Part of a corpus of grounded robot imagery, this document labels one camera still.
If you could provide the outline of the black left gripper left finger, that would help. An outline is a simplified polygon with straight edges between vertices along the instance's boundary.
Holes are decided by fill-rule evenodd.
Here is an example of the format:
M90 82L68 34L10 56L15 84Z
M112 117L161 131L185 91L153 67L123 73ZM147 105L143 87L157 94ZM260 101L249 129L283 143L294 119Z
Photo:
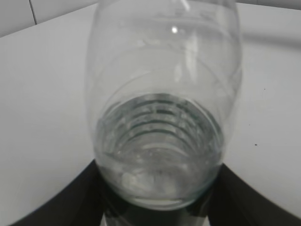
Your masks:
M110 210L101 194L100 174L95 161L51 200L12 226L127 226L122 216Z

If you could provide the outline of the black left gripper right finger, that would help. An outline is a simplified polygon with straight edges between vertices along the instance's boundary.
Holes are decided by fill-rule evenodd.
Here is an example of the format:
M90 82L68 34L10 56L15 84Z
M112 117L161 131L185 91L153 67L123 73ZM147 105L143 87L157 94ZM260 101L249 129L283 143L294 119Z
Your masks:
M299 226L301 219L255 191L222 165L213 186L189 206L194 217L212 226Z

